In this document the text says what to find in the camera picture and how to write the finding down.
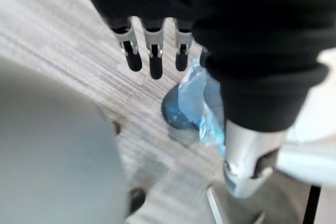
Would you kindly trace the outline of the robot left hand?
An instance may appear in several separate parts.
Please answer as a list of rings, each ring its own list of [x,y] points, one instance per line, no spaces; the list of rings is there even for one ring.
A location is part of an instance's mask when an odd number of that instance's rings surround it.
[[[273,171],[310,89],[335,46],[335,0],[91,0],[118,38],[139,17],[154,30],[173,17],[208,50],[205,67],[224,105],[228,191],[248,198]]]

